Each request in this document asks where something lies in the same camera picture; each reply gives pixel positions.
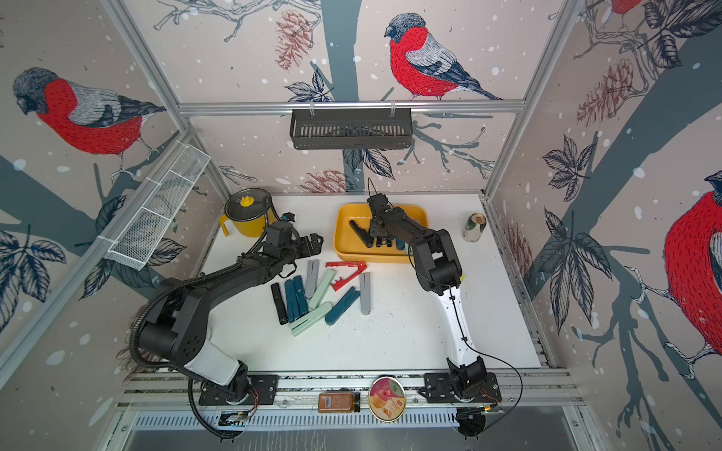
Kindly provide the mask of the red pruning pliers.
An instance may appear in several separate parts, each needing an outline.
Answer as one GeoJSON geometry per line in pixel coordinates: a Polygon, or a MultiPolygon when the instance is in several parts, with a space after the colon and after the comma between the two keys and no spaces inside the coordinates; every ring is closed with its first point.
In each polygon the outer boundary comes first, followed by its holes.
{"type": "Polygon", "coordinates": [[[364,261],[330,261],[325,263],[325,267],[347,272],[346,275],[342,274],[331,282],[334,291],[341,291],[368,269],[368,265],[364,261]]]}

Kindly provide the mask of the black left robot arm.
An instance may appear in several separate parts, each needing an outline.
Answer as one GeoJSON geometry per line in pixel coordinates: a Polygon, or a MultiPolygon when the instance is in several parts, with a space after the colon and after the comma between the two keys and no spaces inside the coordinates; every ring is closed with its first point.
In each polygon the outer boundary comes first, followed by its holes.
{"type": "Polygon", "coordinates": [[[220,391],[230,402],[243,401],[252,392],[247,366],[212,343],[210,313],[322,249],[322,236],[302,236],[293,223],[280,221],[267,225],[261,238],[226,268],[184,281],[169,279],[131,326],[131,358],[141,368],[175,370],[220,391]]]}

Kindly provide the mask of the black pruning pliers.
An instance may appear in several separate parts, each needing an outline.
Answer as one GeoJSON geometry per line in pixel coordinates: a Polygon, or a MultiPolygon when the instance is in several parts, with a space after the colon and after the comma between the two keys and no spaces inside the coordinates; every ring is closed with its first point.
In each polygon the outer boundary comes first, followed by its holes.
{"type": "Polygon", "coordinates": [[[278,314],[278,322],[280,325],[285,325],[289,322],[289,320],[286,305],[281,294],[280,285],[278,283],[272,284],[271,291],[276,308],[276,314],[278,314]]]}
{"type": "Polygon", "coordinates": [[[355,220],[351,220],[349,224],[351,229],[353,229],[353,232],[363,242],[366,248],[372,248],[375,246],[374,238],[366,229],[359,227],[358,223],[355,220]]]}
{"type": "Polygon", "coordinates": [[[376,238],[376,246],[379,248],[381,248],[383,246],[390,247],[391,243],[389,242],[389,240],[387,240],[384,237],[377,237],[376,238]]]}

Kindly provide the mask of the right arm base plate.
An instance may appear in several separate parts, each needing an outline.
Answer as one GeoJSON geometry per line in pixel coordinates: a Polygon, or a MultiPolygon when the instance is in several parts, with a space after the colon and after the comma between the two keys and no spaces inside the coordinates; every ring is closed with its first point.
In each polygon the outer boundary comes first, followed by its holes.
{"type": "Polygon", "coordinates": [[[430,403],[490,403],[502,400],[496,374],[488,372],[482,379],[463,383],[450,373],[432,372],[423,375],[419,394],[430,403]]]}

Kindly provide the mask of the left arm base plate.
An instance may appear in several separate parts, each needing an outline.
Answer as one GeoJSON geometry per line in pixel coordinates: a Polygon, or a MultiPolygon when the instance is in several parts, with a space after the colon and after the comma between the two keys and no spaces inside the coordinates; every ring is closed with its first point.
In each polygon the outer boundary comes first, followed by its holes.
{"type": "Polygon", "coordinates": [[[214,407],[273,405],[278,382],[279,376],[276,374],[244,375],[235,378],[226,386],[207,381],[201,385],[199,405],[214,407]]]}

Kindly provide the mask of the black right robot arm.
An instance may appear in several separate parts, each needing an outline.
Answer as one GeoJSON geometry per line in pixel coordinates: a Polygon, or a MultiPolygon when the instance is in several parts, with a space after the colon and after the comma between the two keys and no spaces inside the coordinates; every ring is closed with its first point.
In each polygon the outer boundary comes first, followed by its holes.
{"type": "Polygon", "coordinates": [[[383,194],[372,195],[367,203],[372,214],[370,236],[404,242],[419,285],[436,295],[449,331],[449,391],[462,402],[477,398],[487,368],[468,334],[462,306],[463,269],[450,234],[445,229],[424,227],[383,194]]]}

